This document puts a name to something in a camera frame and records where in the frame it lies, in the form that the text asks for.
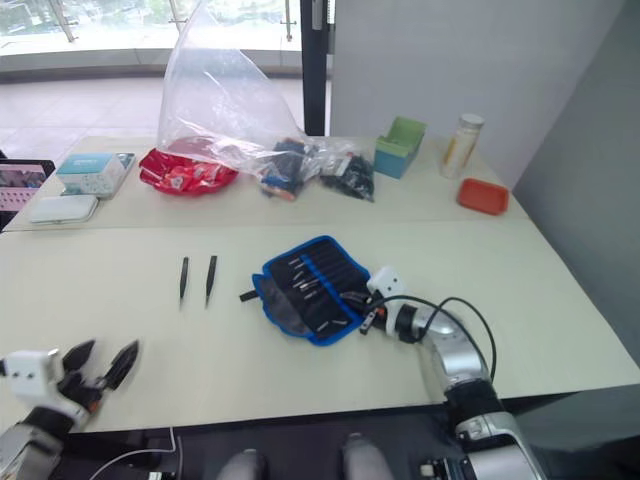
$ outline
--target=plastic bag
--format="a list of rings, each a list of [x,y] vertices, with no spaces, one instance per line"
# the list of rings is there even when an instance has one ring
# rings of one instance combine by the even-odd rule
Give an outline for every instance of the plastic bag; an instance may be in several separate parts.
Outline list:
[[[361,155],[347,153],[342,158],[327,161],[320,172],[320,180],[332,190],[373,202],[373,165]]]
[[[140,180],[172,195],[215,193],[237,176],[237,171],[219,163],[196,162],[155,148],[140,161]]]
[[[202,0],[171,54],[157,148],[250,173],[269,194],[293,199],[345,142],[306,137],[275,85],[229,48],[214,16]]]

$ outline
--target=grey shoe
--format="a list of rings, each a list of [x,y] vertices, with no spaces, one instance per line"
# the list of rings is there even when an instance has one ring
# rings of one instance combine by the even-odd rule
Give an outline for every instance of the grey shoe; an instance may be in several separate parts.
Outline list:
[[[344,480],[394,480],[382,452],[359,433],[342,447],[342,471]]]
[[[256,450],[236,453],[222,467],[217,480],[265,480],[267,462]]]

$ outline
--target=white table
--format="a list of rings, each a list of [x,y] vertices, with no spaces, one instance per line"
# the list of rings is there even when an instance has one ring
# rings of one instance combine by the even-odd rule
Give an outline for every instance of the white table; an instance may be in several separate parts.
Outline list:
[[[473,302],[498,346],[502,397],[640,382],[640,371],[555,252],[526,219],[226,228],[80,229],[0,235],[0,351],[99,344],[94,373],[141,339],[134,373],[89,431],[192,425],[440,402],[415,346],[373,331],[319,348],[282,334],[260,302],[240,303],[272,256],[331,234],[375,270],[394,265],[412,293]],[[218,271],[208,310],[209,255]],[[178,308],[182,257],[189,285]],[[461,315],[488,352],[472,314]],[[429,374],[424,365],[425,376]],[[26,408],[0,382],[0,428]]]
[[[358,141],[367,150],[374,147],[372,139]],[[138,159],[142,159],[153,143],[150,138],[88,137],[80,142],[74,152],[133,152]],[[447,180],[439,175],[436,159],[444,155],[446,146],[444,139],[425,141],[420,154],[401,180],[376,174],[375,203],[347,198],[324,188],[317,181],[305,187],[295,202],[268,199],[249,175],[239,177],[228,188],[213,195],[175,197],[142,183],[138,179],[139,169],[134,167],[116,196],[102,201],[88,222],[35,226],[29,222],[29,213],[35,202],[43,196],[59,195],[63,190],[60,181],[52,176],[5,231],[326,223],[364,225],[373,218],[383,223],[486,219],[485,214],[462,208],[456,203],[459,181]],[[473,158],[470,165],[470,176],[500,183],[479,156]],[[511,218],[527,218],[513,196],[509,210],[500,220]]]

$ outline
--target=blue tool pouch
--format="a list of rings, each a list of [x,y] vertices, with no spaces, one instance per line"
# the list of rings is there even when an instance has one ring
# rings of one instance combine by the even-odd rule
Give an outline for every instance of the blue tool pouch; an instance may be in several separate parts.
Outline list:
[[[288,335],[324,346],[362,323],[340,294],[368,295],[369,277],[335,239],[321,236],[269,260],[252,280],[272,323]]]

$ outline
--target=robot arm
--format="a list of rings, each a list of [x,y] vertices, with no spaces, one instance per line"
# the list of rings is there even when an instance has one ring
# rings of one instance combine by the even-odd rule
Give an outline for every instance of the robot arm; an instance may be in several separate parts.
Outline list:
[[[404,285],[390,267],[377,272],[367,284],[374,300],[404,294]],[[450,317],[434,308],[413,307],[401,300],[385,304],[386,312],[372,311],[361,327],[373,326],[407,343],[421,341],[430,353],[440,392],[447,399],[453,433],[467,457],[457,469],[466,479],[545,480],[515,418],[499,400],[487,366],[474,342]]]
[[[64,358],[57,350],[19,351],[0,360],[0,376],[31,413],[0,436],[0,479],[46,480],[57,465],[66,435],[80,430],[102,400],[115,390],[138,356],[133,342],[113,359],[108,372],[92,382],[80,371],[94,341],[74,347]]]

